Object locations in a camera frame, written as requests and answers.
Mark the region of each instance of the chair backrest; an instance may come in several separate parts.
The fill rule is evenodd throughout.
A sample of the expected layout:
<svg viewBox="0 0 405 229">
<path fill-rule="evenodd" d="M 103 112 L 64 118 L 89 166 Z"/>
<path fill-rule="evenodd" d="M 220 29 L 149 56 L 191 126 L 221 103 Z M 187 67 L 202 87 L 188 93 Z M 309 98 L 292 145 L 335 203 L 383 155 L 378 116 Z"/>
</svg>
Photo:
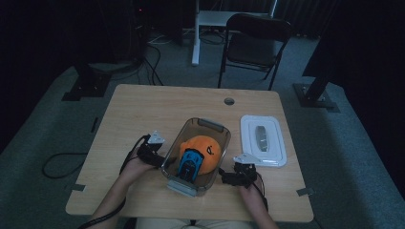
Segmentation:
<svg viewBox="0 0 405 229">
<path fill-rule="evenodd" d="M 226 22 L 226 30 L 240 31 L 256 38 L 280 42 L 287 42 L 293 33 L 293 28 L 287 21 L 248 13 L 232 15 Z"/>
</svg>

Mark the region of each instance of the desk leg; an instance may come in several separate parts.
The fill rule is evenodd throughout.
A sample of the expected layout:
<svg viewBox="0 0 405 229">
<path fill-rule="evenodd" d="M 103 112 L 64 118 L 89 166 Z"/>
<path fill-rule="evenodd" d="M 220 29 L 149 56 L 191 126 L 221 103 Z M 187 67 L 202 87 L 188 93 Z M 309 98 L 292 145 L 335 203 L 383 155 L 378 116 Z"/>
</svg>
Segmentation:
<svg viewBox="0 0 405 229">
<path fill-rule="evenodd" d="M 199 21 L 199 14 L 200 14 L 200 1 L 196 0 L 196 26 L 195 26 L 195 34 L 194 34 L 194 49 L 193 49 L 193 59 L 191 62 L 192 66 L 199 65 L 199 58 L 200 58 L 200 21 Z"/>
</svg>

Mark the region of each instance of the orange ball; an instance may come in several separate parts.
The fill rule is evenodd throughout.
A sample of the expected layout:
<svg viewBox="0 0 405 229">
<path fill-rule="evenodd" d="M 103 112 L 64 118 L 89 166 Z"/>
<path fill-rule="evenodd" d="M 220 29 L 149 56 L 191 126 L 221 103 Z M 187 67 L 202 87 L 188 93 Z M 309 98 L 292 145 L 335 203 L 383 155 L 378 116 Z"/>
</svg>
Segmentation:
<svg viewBox="0 0 405 229">
<path fill-rule="evenodd" d="M 220 162 L 222 151 L 220 144 L 207 135 L 197 135 L 180 145 L 180 158 L 186 149 L 199 151 L 203 156 L 202 166 L 199 175 L 208 174 L 213 171 Z"/>
</svg>

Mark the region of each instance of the table hole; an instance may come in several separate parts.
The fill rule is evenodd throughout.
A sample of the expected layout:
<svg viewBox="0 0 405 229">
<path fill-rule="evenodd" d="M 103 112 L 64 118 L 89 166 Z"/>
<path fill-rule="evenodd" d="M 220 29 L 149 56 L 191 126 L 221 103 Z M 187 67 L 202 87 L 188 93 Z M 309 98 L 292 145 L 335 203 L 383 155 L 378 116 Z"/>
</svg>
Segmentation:
<svg viewBox="0 0 405 229">
<path fill-rule="evenodd" d="M 235 104 L 235 100 L 233 98 L 228 97 L 224 99 L 224 103 L 228 106 L 232 106 L 233 104 Z"/>
</svg>

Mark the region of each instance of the tripod base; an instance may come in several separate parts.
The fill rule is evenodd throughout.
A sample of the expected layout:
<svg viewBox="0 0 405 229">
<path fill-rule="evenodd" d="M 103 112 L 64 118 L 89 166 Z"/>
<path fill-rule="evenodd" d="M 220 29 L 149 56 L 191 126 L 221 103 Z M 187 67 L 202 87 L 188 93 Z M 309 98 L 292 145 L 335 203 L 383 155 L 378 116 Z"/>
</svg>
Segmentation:
<svg viewBox="0 0 405 229">
<path fill-rule="evenodd" d="M 316 100 L 308 99 L 307 92 L 310 84 L 293 84 L 295 92 L 297 93 L 298 100 L 302 107 L 312 107 L 312 108 L 326 108 L 330 113 L 340 113 L 337 104 L 330 101 L 330 98 L 326 91 L 317 98 Z"/>
<path fill-rule="evenodd" d="M 94 76 L 96 80 L 93 85 L 86 87 L 83 86 L 85 85 L 83 79 L 79 77 L 71 91 L 63 95 L 62 101 L 79 101 L 81 97 L 103 97 L 111 75 L 108 73 L 94 73 Z"/>
</svg>

